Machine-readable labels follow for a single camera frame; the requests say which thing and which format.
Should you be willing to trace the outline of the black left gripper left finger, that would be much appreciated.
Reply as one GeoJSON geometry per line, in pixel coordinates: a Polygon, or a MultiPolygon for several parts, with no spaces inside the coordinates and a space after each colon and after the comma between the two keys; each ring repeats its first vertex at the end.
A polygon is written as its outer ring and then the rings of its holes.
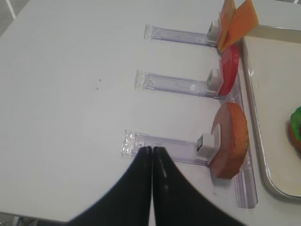
{"type": "Polygon", "coordinates": [[[147,226],[151,207],[152,148],[140,148],[110,191],[68,226],[147,226]]]}

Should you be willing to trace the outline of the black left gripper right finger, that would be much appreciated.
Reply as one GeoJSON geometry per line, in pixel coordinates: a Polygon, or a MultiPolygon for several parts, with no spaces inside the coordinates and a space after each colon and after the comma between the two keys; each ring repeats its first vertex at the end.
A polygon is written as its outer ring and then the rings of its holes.
{"type": "Polygon", "coordinates": [[[163,147],[153,148],[152,193],[157,226],[241,226],[199,193],[163,147]]]}

